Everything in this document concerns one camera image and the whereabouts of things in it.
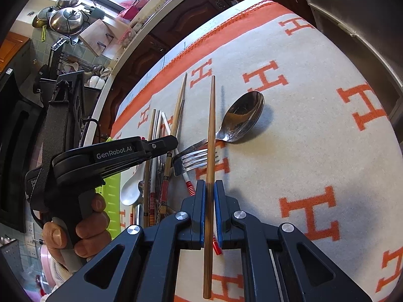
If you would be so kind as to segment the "left human hand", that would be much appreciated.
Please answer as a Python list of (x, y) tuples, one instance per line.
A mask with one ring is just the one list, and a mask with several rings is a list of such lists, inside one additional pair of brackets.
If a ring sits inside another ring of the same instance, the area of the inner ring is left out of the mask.
[(42, 236), (51, 256), (71, 273), (77, 272), (84, 261), (95, 257), (111, 242), (107, 231), (109, 216), (105, 212), (106, 202), (100, 194), (91, 201), (92, 213), (76, 226), (79, 240), (72, 244), (68, 233), (59, 224), (48, 221), (44, 224)]

